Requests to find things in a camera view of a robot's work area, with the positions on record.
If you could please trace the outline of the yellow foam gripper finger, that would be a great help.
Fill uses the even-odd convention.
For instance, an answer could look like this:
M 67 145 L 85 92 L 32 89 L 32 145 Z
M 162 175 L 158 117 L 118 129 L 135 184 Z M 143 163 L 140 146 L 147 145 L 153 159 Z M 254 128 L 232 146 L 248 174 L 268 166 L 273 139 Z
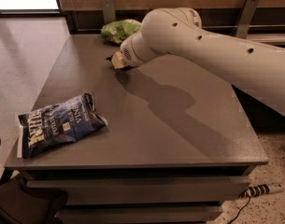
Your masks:
M 117 51 L 113 54 L 111 61 L 115 69 L 122 69 L 126 66 L 126 62 L 123 60 L 120 51 Z

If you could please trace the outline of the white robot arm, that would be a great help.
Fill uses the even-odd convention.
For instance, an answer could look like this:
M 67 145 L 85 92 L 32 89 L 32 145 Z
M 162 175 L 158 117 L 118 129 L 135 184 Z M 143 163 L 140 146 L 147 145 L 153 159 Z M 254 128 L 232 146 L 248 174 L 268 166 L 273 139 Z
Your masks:
M 159 56 L 187 59 L 285 116 L 285 49 L 206 31 L 192 8 L 157 8 L 121 43 L 113 67 L 138 67 Z

